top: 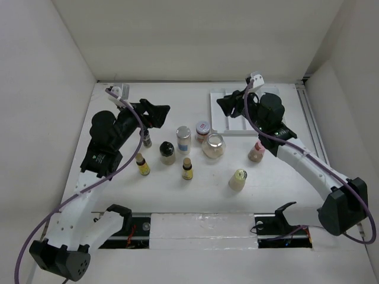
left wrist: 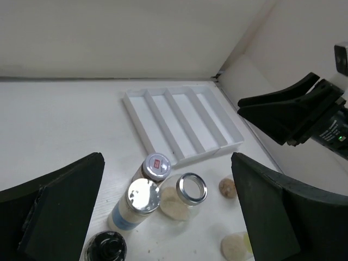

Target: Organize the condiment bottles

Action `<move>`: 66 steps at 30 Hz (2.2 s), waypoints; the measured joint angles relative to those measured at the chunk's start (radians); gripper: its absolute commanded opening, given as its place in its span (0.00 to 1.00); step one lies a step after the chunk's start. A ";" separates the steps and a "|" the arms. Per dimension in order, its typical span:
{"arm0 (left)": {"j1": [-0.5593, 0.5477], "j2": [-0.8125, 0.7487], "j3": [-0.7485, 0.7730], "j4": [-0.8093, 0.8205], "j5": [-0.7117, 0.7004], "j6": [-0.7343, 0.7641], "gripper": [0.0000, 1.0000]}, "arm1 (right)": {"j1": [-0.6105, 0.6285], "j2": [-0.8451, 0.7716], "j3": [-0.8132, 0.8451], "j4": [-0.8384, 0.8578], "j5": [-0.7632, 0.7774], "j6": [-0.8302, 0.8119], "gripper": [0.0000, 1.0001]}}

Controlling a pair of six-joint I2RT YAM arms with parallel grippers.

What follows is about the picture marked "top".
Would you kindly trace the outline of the small dark pepper bottle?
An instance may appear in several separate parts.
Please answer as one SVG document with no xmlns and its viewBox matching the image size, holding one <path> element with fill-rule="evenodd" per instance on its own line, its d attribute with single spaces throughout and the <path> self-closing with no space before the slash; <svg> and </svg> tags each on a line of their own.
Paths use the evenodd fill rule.
<svg viewBox="0 0 379 284">
<path fill-rule="evenodd" d="M 152 146 L 152 141 L 148 129 L 145 129 L 143 132 L 143 145 L 145 148 L 150 148 Z"/>
</svg>

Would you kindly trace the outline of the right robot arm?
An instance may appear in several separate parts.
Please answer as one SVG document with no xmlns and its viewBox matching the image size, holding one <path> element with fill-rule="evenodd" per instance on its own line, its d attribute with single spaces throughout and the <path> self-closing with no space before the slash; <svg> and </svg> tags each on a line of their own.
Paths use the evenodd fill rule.
<svg viewBox="0 0 379 284">
<path fill-rule="evenodd" d="M 292 167 L 323 200 L 313 213 L 301 209 L 277 215 L 274 218 L 277 231 L 287 233 L 295 227 L 319 225 L 329 234 L 339 236 L 364 219 L 375 226 L 368 208 L 367 184 L 358 177 L 351 179 L 333 170 L 309 152 L 283 122 L 285 108 L 278 95 L 258 96 L 245 89 L 217 99 L 217 104 L 226 117 L 246 118 L 266 150 Z"/>
</svg>

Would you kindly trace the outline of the yellow-cap spice bottle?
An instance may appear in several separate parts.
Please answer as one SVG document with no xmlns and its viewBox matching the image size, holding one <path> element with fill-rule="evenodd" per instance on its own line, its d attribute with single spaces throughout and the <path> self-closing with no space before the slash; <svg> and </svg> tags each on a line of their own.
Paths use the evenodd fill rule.
<svg viewBox="0 0 379 284">
<path fill-rule="evenodd" d="M 229 187 L 236 192 L 240 192 L 245 186 L 247 176 L 248 174 L 245 170 L 237 169 L 229 180 Z"/>
</svg>

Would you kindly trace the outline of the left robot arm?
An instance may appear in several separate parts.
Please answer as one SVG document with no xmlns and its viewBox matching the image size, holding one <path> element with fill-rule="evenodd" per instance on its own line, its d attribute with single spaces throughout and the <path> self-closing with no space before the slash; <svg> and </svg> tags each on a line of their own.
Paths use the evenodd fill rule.
<svg viewBox="0 0 379 284">
<path fill-rule="evenodd" d="M 118 115 L 100 111 L 92 117 L 91 140 L 74 195 L 59 208 L 59 219 L 43 240 L 34 240 L 29 248 L 41 269 L 73 282 L 84 276 L 91 253 L 108 237 L 131 230 L 131 210 L 121 205 L 109 206 L 98 221 L 91 218 L 97 199 L 123 169 L 121 147 L 136 130 L 143 135 L 148 128 L 161 128 L 170 111 L 170 106 L 153 105 L 147 99 L 120 103 Z"/>
</svg>

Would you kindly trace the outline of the clear glass jar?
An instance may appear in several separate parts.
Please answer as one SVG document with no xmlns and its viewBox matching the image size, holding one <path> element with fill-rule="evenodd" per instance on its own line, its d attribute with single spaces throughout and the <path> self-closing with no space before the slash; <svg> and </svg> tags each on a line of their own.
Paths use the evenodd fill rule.
<svg viewBox="0 0 379 284">
<path fill-rule="evenodd" d="M 218 159 L 224 154 L 226 144 L 220 134 L 210 134 L 202 143 L 204 154 L 210 159 Z"/>
</svg>

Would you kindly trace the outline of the pink-cap spice bottle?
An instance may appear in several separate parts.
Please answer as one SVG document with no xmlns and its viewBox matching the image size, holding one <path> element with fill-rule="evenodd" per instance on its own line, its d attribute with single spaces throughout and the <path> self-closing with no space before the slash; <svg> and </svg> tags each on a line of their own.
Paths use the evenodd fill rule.
<svg viewBox="0 0 379 284">
<path fill-rule="evenodd" d="M 265 147 L 262 145 L 261 141 L 258 140 L 250 150 L 248 159 L 252 162 L 259 163 L 263 159 L 264 153 Z"/>
</svg>

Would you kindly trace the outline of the black-cap round spice jar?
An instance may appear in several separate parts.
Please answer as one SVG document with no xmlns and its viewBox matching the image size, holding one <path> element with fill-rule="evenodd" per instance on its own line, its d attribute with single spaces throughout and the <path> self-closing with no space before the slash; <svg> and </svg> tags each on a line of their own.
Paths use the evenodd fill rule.
<svg viewBox="0 0 379 284">
<path fill-rule="evenodd" d="M 176 157 L 175 157 L 175 148 L 174 145 L 168 141 L 164 141 L 160 147 L 160 160 L 165 165 L 172 165 L 175 163 Z"/>
</svg>

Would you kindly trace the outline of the yellow-label cork bottle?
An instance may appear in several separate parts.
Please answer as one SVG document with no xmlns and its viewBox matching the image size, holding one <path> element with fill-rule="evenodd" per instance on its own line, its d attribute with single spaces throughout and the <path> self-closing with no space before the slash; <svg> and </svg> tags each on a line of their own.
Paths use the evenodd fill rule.
<svg viewBox="0 0 379 284">
<path fill-rule="evenodd" d="M 182 165 L 182 177 L 185 180 L 191 180 L 193 178 L 193 171 L 192 171 L 192 162 L 191 159 L 186 157 L 183 160 L 183 165 Z"/>
<path fill-rule="evenodd" d="M 137 153 L 135 156 L 136 164 L 139 169 L 139 173 L 143 176 L 147 176 L 150 173 L 150 167 L 146 163 L 143 155 L 141 153 Z"/>
</svg>

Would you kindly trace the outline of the tall silver-lid sesame jar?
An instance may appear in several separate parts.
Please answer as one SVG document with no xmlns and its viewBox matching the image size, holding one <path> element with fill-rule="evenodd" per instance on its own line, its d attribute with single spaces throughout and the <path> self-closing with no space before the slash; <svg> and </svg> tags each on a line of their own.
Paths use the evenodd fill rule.
<svg viewBox="0 0 379 284">
<path fill-rule="evenodd" d="M 191 151 L 191 130 L 187 126 L 180 126 L 176 130 L 178 151 L 187 155 Z"/>
</svg>

